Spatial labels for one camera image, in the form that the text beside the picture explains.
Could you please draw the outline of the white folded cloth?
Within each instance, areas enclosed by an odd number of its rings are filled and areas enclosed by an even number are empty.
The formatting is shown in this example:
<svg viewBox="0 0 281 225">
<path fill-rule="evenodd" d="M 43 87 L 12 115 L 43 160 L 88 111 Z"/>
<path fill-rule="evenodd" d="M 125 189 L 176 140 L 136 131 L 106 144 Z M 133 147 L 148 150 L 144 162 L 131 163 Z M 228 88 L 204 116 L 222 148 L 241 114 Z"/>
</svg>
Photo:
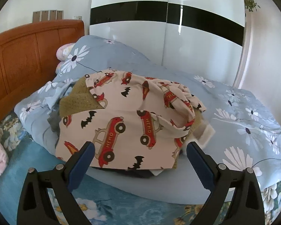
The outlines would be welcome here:
<svg viewBox="0 0 281 225">
<path fill-rule="evenodd" d="M 201 120 L 196 123 L 194 130 L 189 131 L 182 146 L 184 154 L 186 155 L 186 148 L 190 142 L 195 142 L 201 149 L 205 149 L 214 134 L 215 130 L 208 121 Z"/>
</svg>

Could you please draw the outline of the grey floral duvet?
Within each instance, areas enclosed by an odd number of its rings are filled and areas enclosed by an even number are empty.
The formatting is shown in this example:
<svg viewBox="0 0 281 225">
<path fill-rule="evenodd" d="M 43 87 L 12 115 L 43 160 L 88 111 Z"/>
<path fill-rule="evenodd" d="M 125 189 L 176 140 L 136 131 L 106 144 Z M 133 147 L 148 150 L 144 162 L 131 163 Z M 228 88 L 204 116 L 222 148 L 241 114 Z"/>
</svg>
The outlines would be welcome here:
<svg viewBox="0 0 281 225">
<path fill-rule="evenodd" d="M 117 41 L 96 36 L 80 38 L 54 80 L 16 104 L 14 111 L 34 141 L 54 154 L 58 134 L 51 130 L 49 114 L 59 111 L 59 100 L 71 92 L 79 78 L 108 68 L 189 87 L 206 106 L 203 116 L 215 130 L 206 154 L 231 170 L 251 167 L 260 183 L 265 210 L 273 209 L 274 200 L 281 197 L 281 126 L 271 112 L 249 91 L 157 66 Z"/>
</svg>

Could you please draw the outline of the blue floral bed blanket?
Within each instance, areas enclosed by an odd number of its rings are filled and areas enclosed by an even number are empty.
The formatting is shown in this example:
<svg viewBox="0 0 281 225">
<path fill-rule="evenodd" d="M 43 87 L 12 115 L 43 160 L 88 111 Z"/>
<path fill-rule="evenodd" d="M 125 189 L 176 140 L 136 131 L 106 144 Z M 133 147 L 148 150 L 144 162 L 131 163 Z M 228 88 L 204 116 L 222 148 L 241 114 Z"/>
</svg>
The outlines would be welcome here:
<svg viewBox="0 0 281 225">
<path fill-rule="evenodd" d="M 60 161 L 14 113 L 0 122 L 0 141 L 9 159 L 0 176 L 0 224 L 191 224 L 201 210 L 140 198 L 87 175 L 69 191 Z"/>
</svg>

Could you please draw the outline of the dark grey garment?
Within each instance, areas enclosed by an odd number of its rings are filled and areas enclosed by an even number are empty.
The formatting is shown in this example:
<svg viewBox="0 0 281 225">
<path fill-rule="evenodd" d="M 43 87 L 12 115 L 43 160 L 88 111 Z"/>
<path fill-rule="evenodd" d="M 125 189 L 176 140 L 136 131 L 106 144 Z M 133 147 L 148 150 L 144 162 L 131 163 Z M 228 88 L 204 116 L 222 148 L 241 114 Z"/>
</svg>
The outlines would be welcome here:
<svg viewBox="0 0 281 225">
<path fill-rule="evenodd" d="M 61 117 L 59 115 L 59 111 L 52 111 L 50 114 L 49 114 L 49 117 L 47 119 L 50 127 L 51 127 L 51 130 L 57 134 L 60 133 L 60 127 L 59 127 L 59 123 L 61 121 Z"/>
</svg>

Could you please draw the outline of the car print pink pants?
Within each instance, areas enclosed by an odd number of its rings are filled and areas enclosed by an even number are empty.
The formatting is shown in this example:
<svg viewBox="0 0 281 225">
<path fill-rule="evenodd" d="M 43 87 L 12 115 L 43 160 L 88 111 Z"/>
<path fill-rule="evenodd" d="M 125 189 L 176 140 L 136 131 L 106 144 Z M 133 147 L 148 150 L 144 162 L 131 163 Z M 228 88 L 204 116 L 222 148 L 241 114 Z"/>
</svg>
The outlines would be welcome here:
<svg viewBox="0 0 281 225">
<path fill-rule="evenodd" d="M 189 131 L 202 120 L 201 100 L 178 82 L 132 72 L 104 70 L 84 77 L 103 108 L 61 118 L 57 158 L 69 160 L 90 141 L 95 168 L 173 168 Z"/>
</svg>

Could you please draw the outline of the white black wardrobe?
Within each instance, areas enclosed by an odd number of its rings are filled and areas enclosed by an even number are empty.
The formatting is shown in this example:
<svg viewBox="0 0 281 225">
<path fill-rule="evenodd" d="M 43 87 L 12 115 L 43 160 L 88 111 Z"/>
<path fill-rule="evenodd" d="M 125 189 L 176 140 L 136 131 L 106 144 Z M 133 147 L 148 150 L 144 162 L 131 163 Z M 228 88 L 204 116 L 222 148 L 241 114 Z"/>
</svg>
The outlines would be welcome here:
<svg viewBox="0 0 281 225">
<path fill-rule="evenodd" d="M 91 35 L 122 42 L 151 62 L 235 81 L 243 48 L 244 0 L 92 0 Z"/>
</svg>

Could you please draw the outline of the green plant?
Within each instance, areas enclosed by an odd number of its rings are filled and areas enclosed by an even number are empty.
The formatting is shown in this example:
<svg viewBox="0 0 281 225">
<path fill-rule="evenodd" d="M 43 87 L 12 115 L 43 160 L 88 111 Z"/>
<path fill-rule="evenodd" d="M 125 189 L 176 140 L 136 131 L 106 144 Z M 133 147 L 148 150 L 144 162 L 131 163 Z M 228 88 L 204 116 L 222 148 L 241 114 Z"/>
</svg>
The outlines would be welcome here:
<svg viewBox="0 0 281 225">
<path fill-rule="evenodd" d="M 249 12 L 257 11 L 260 6 L 257 4 L 257 0 L 244 0 L 245 9 Z"/>
</svg>

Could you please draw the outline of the pink floral pillow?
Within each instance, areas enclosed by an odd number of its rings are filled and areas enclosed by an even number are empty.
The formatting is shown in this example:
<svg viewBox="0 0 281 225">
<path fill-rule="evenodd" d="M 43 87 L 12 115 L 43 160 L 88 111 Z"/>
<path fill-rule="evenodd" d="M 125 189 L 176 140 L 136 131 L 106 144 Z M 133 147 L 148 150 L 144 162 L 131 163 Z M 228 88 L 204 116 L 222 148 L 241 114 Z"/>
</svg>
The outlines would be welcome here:
<svg viewBox="0 0 281 225">
<path fill-rule="evenodd" d="M 68 55 L 70 54 L 73 46 L 75 43 L 69 43 L 62 45 L 56 52 L 56 57 L 60 61 L 59 64 L 56 67 L 56 74 L 59 74 L 61 65 L 67 60 Z"/>
</svg>

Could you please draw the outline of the wall photo frames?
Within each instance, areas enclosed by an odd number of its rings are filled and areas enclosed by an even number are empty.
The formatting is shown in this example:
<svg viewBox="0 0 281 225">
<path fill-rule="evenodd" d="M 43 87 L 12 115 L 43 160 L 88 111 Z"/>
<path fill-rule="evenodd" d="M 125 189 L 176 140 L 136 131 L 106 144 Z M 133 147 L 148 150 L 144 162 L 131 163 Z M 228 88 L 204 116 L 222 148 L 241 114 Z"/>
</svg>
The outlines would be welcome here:
<svg viewBox="0 0 281 225">
<path fill-rule="evenodd" d="M 35 11 L 33 12 L 32 22 L 43 22 L 43 21 L 54 21 L 62 20 L 63 11 L 62 10 L 45 10 L 45 11 Z"/>
</svg>

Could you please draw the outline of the wooden headboard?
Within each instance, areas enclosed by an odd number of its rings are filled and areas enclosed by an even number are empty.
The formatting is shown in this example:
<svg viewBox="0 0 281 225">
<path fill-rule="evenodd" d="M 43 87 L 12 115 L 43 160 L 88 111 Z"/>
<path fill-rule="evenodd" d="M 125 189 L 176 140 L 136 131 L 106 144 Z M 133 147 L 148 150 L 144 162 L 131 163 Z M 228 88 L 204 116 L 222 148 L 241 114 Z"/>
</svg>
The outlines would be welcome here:
<svg viewBox="0 0 281 225">
<path fill-rule="evenodd" d="M 57 49 L 85 34 L 81 20 L 29 23 L 0 33 L 0 121 L 55 77 Z"/>
</svg>

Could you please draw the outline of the mustard knit garment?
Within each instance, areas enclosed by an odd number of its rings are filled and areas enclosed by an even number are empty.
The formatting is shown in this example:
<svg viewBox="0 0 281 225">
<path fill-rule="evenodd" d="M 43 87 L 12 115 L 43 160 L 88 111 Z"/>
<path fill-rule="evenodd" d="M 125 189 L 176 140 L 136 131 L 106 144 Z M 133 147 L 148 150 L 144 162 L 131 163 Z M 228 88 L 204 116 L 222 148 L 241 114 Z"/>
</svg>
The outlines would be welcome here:
<svg viewBox="0 0 281 225">
<path fill-rule="evenodd" d="M 79 112 L 102 108 L 87 88 L 86 78 L 82 77 L 75 83 L 71 93 L 60 100 L 59 115 L 62 118 Z"/>
</svg>

